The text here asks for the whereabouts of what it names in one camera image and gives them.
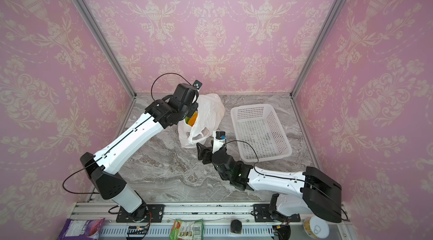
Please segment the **green and white package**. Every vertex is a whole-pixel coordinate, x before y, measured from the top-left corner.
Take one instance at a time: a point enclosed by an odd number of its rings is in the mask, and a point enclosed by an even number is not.
[[[197,221],[182,221],[176,219],[170,232],[170,240],[202,240],[203,219]]]

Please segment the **pink wall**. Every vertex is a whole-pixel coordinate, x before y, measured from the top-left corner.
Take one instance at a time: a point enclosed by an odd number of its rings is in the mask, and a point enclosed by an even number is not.
[[[431,239],[432,3],[347,0],[297,99],[362,240]]]
[[[290,92],[333,0],[86,1],[137,92]]]
[[[0,2],[2,239],[57,237],[62,181],[109,143],[130,98],[71,0]],[[88,192],[85,173],[67,187]]]

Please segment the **damask pattern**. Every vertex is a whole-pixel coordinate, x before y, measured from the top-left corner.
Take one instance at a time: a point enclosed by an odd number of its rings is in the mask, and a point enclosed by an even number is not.
[[[431,238],[432,12],[347,0],[297,99],[360,239]]]
[[[161,60],[203,91],[290,92],[332,1],[86,0],[137,92]],[[154,90],[172,92],[172,77]]]
[[[121,42],[110,9],[94,15]],[[3,238],[56,238],[70,206],[63,180],[115,135],[130,102],[71,0],[1,0],[0,228]],[[88,192],[84,174],[67,183]]]

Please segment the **gray marble surface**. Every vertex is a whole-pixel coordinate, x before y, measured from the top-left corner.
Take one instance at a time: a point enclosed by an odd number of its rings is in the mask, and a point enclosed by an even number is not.
[[[226,108],[219,125],[227,140],[235,140],[230,109],[241,105],[271,104],[286,132],[292,155],[283,159],[260,162],[258,167],[296,172],[313,166],[289,97],[284,95],[221,95]],[[152,102],[150,96],[138,96],[127,126],[131,126]],[[210,138],[205,145],[210,146]],[[227,153],[241,160],[236,143]],[[122,167],[120,174],[146,202],[151,201],[245,201],[269,200],[271,191],[240,191],[223,181],[211,164],[197,160],[197,150],[180,145],[177,126],[168,127],[143,145]]]

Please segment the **black cable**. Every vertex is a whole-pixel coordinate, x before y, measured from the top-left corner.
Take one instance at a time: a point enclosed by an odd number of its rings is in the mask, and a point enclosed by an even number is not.
[[[156,82],[160,77],[162,77],[163,75],[168,75],[168,74],[178,75],[179,77],[181,77],[182,79],[184,79],[184,80],[185,80],[189,85],[191,85],[191,83],[189,83],[189,81],[187,81],[186,78],[182,77],[182,75],[179,75],[178,73],[165,73],[165,74],[162,74],[162,75],[160,75],[159,77],[157,77],[157,78],[155,79],[155,81],[152,83],[152,87],[150,87],[150,96],[152,97],[153,101],[155,101],[155,98],[153,98],[152,90],[153,90],[153,86],[154,86],[155,82]]]
[[[94,163],[98,162],[101,158],[102,158],[102,157],[100,157],[98,160],[92,162],[91,164],[87,165],[86,167],[84,167],[84,168],[82,168],[82,169],[80,169],[80,170],[78,170],[78,171],[72,173],[70,176],[68,176],[68,178],[66,178],[66,179],[63,181],[63,184],[62,184],[63,189],[64,189],[66,192],[69,192],[69,193],[72,193],[72,194],[99,194],[98,192],[72,192],[72,191],[70,191],[70,190],[68,190],[68,189],[66,189],[66,188],[64,187],[64,183],[66,182],[66,180],[68,180],[69,178],[71,178],[71,177],[72,177],[73,175],[75,175],[76,173],[79,173],[80,171],[82,171],[82,170],[84,170],[84,169],[86,169],[86,168],[92,166]]]
[[[273,176],[273,175],[266,175],[266,174],[258,172],[256,170],[256,164],[259,162],[259,160],[258,160],[258,156],[257,156],[257,153],[254,150],[254,148],[248,142],[243,141],[243,140],[231,140],[231,141],[227,142],[226,145],[229,144],[230,142],[233,142],[233,141],[243,142],[243,143],[248,144],[251,147],[252,151],[254,152],[254,154],[256,155],[256,158],[257,158],[257,162],[255,162],[254,165],[252,165],[252,167],[254,168],[255,172],[257,172],[260,175],[264,175],[264,176],[268,176],[268,177],[275,177],[275,178],[286,179],[286,180],[301,181],[301,182],[304,182],[304,183],[307,183],[307,184],[311,185],[312,187],[314,187],[315,189],[317,189],[318,191],[320,191],[323,195],[325,195],[329,200],[331,200],[338,208],[340,208],[341,211],[343,211],[344,215],[346,216],[346,219],[342,218],[341,220],[343,220],[343,221],[348,221],[349,220],[349,217],[347,216],[346,211],[344,211],[343,208],[340,205],[338,205],[335,201],[333,201],[333,199],[331,199],[326,193],[324,193],[323,191],[321,191],[320,189],[318,189],[315,185],[312,185],[311,183],[308,183],[307,181],[304,181],[304,180],[301,180],[301,179],[285,178],[285,177],[279,177],[279,176]]]
[[[108,210],[108,213],[109,213],[109,214],[112,214],[112,215],[117,215],[119,212],[117,212],[117,213],[112,213],[112,212],[111,212],[111,210],[113,210],[113,209],[115,209],[115,208],[117,208],[117,207],[119,207],[119,206],[116,205],[116,206],[111,207],[111,208]]]

